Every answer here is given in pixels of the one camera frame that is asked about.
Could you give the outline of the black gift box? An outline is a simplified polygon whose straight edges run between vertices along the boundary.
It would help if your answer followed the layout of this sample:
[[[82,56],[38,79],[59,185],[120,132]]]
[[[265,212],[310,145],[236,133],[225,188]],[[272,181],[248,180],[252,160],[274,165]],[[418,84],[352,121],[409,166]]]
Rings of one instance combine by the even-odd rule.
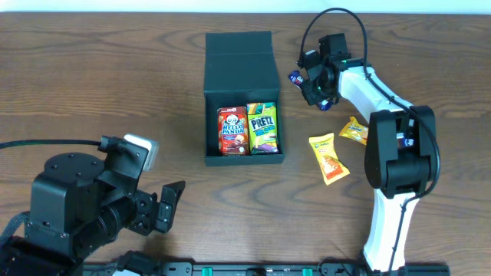
[[[207,33],[203,93],[205,99],[205,164],[240,166],[278,164],[285,158],[281,84],[270,31]],[[218,110],[249,103],[274,102],[278,118],[278,152],[223,156],[219,151]]]

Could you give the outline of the green Pretz box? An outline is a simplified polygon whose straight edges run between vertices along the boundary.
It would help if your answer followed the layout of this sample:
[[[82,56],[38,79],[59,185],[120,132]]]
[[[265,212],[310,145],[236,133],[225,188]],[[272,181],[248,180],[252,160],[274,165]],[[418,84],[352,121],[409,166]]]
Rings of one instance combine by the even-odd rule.
[[[276,111],[274,102],[247,104],[252,155],[278,153]]]

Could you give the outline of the small yellow lemon snack packet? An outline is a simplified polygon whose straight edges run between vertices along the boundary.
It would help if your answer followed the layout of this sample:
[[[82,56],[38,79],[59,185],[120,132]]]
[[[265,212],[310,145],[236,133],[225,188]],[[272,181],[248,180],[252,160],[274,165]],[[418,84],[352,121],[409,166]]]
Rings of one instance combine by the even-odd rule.
[[[339,136],[346,137],[363,145],[367,144],[368,127],[360,124],[355,117],[350,117],[350,122],[347,123]]]

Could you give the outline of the Dairy Milk chocolate bar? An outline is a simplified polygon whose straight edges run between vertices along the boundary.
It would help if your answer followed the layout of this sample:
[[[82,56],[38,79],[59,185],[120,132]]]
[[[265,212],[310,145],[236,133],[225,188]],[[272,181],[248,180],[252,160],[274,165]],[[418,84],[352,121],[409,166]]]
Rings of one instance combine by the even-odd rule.
[[[300,71],[292,71],[288,78],[298,88],[301,89],[301,84],[304,82],[303,76]],[[328,111],[331,108],[332,102],[330,100],[318,101],[315,106],[322,111]]]

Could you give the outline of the red Hello Panda box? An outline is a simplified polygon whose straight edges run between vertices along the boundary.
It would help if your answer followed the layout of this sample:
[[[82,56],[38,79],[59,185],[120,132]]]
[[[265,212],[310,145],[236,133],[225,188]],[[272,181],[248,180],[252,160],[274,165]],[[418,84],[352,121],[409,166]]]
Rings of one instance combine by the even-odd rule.
[[[245,107],[217,110],[219,152],[223,156],[249,155],[249,125]]]

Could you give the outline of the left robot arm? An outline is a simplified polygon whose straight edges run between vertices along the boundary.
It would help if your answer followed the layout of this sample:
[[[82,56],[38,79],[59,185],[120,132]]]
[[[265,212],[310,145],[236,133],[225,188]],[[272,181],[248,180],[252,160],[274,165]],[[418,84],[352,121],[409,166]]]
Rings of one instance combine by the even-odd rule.
[[[24,236],[1,241],[3,275],[80,275],[94,251],[126,228],[147,236],[167,233],[186,183],[160,194],[138,190],[145,155],[85,153],[51,157],[32,183],[29,212],[19,217]]]

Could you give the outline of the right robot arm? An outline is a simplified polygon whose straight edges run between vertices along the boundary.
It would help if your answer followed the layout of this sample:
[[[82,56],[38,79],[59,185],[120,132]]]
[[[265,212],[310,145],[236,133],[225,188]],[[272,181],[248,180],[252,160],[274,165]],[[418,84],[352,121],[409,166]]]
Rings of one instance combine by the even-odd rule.
[[[344,34],[326,35],[318,44],[299,54],[297,65],[308,75],[300,85],[304,99],[314,105],[344,98],[368,122],[364,171],[374,189],[374,212],[362,251],[364,272],[407,275],[410,220],[440,171],[434,112],[398,97],[365,57],[351,56]]]

